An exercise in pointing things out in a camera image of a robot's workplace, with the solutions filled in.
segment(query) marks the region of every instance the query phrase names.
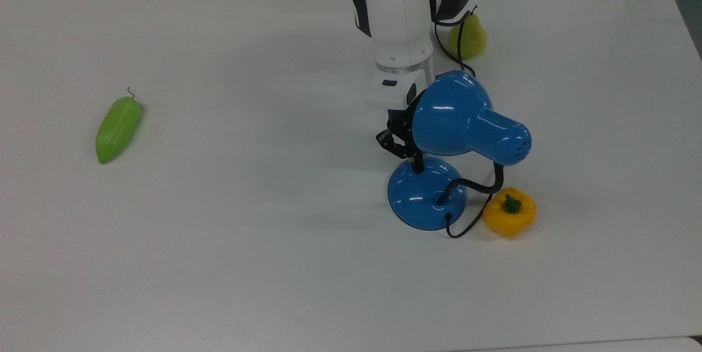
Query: lamp shade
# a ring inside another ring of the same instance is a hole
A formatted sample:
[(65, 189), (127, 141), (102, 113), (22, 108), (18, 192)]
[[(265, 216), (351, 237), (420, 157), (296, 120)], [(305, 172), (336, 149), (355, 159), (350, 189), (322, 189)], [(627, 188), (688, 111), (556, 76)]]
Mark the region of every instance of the lamp shade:
[(418, 101), (412, 135), (426, 153), (455, 156), (472, 150), (510, 166), (531, 150), (527, 127), (493, 111), (485, 89), (465, 72), (442, 75)]

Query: desk lamp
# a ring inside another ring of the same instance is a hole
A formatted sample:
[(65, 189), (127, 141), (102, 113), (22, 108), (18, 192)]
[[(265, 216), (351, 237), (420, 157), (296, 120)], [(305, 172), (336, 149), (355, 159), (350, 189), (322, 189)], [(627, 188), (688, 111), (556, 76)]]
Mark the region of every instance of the desk lamp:
[[(458, 25), (468, 0), (353, 0), (356, 27), (376, 44), (376, 69), (366, 103), (388, 110), (381, 147), (402, 159), (388, 183), (388, 199), (406, 224), (439, 230), (466, 207), (466, 188), (491, 194), (502, 187), (502, 168), (522, 161), (531, 134), (495, 112), (482, 85), (465, 72), (434, 74), (431, 24)], [(394, 137), (404, 144), (397, 144)], [(424, 154), (477, 152), (494, 162), (495, 184), (462, 179), (449, 163)]]

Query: blue desk lamp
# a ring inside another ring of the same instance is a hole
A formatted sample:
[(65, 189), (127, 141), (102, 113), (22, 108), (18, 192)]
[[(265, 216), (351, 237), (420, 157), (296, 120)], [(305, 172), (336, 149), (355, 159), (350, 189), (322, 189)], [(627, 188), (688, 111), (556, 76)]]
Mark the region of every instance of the blue desk lamp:
[[(442, 75), (407, 110), (388, 114), (388, 130), (378, 135), (378, 142), (399, 157), (412, 159), (391, 175), (388, 199), (401, 220), (421, 230), (453, 224), (466, 207), (466, 188), (497, 192), (502, 187), (502, 167), (521, 162), (531, 149), (525, 125), (495, 112), (482, 85), (461, 71)], [(393, 135), (404, 145), (396, 144)], [(471, 151), (494, 162), (493, 186), (461, 179), (444, 160), (423, 157), (424, 152), (456, 156)]]

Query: black lamp cord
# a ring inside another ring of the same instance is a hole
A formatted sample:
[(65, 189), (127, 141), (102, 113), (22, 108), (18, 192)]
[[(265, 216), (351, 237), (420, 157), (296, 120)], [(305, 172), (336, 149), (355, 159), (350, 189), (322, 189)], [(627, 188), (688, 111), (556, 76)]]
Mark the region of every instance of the black lamp cord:
[(493, 165), (495, 167), (495, 182), (492, 186), (481, 185), (481, 184), (478, 184), (477, 182), (473, 182), (472, 180), (469, 180), (469, 179), (463, 179), (463, 178), (454, 179), (450, 182), (450, 184), (446, 188), (446, 190), (444, 190), (444, 193), (441, 195), (441, 197), (439, 197), (439, 200), (437, 200), (438, 205), (443, 205), (444, 202), (446, 202), (446, 200), (449, 198), (451, 193), (454, 192), (454, 190), (456, 190), (456, 188), (459, 186), (465, 186), (467, 188), (471, 188), (472, 190), (475, 190), (476, 192), (481, 192), (481, 193), (488, 195), (487, 199), (485, 200), (485, 203), (483, 204), (482, 208), (480, 209), (480, 212), (478, 212), (478, 214), (474, 217), (471, 224), (469, 224), (459, 234), (454, 235), (451, 232), (451, 227), (450, 227), (451, 220), (454, 218), (454, 215), (451, 214), (451, 212), (446, 213), (446, 216), (445, 216), (446, 217), (446, 234), (448, 234), (449, 237), (460, 238), (460, 237), (463, 237), (464, 234), (469, 232), (469, 230), (471, 230), (474, 227), (474, 225), (478, 222), (480, 217), (482, 217), (482, 214), (485, 210), (485, 207), (486, 207), (487, 203), (492, 199), (492, 196), (495, 193), (499, 192), (500, 189), (502, 188), (502, 185), (505, 182), (504, 166), (502, 166), (501, 164), (497, 164), (496, 162), (493, 162)]
[[(469, 12), (466, 12), (466, 13), (463, 15), (463, 17), (461, 18), (461, 20), (459, 20), (459, 21), (457, 21), (457, 22), (454, 22), (454, 23), (434, 22), (434, 37), (436, 37), (437, 42), (439, 43), (439, 46), (440, 46), (441, 49), (444, 51), (444, 54), (446, 54), (446, 55), (447, 55), (449, 58), (451, 58), (451, 60), (453, 60), (454, 62), (457, 62), (457, 63), (458, 63), (458, 66), (461, 67), (461, 71), (466, 72), (466, 70), (468, 70), (469, 72), (471, 72), (471, 75), (472, 75), (474, 78), (475, 78), (475, 70), (472, 69), (469, 65), (467, 65), (466, 63), (463, 62), (463, 58), (462, 58), (462, 55), (461, 55), (461, 39), (463, 38), (463, 27), (464, 27), (464, 24), (466, 24), (466, 19), (467, 19), (470, 15), (472, 15), (472, 13), (475, 11), (475, 9), (476, 9), (477, 7), (478, 7), (478, 6), (476, 5), (472, 10), (469, 10)], [(458, 42), (458, 45), (457, 45), (457, 48), (458, 48), (458, 58), (455, 58), (455, 57), (453, 57), (453, 55), (449, 54), (449, 51), (446, 50), (446, 48), (444, 47), (444, 45), (441, 43), (441, 40), (439, 39), (439, 32), (438, 32), (438, 30), (437, 30), (437, 26), (441, 26), (441, 27), (454, 27), (454, 26), (457, 26), (457, 25), (459, 25), (460, 27), (458, 28), (458, 38), (456, 39), (457, 42)]]

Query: pepper stem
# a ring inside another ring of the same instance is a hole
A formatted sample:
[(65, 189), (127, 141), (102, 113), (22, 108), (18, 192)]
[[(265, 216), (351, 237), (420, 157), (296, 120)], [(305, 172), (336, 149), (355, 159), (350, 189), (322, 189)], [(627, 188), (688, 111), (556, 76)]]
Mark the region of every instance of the pepper stem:
[(522, 202), (517, 200), (516, 198), (510, 196), (510, 195), (505, 195), (505, 212), (507, 214), (516, 214), (519, 212), (519, 208), (522, 207)]

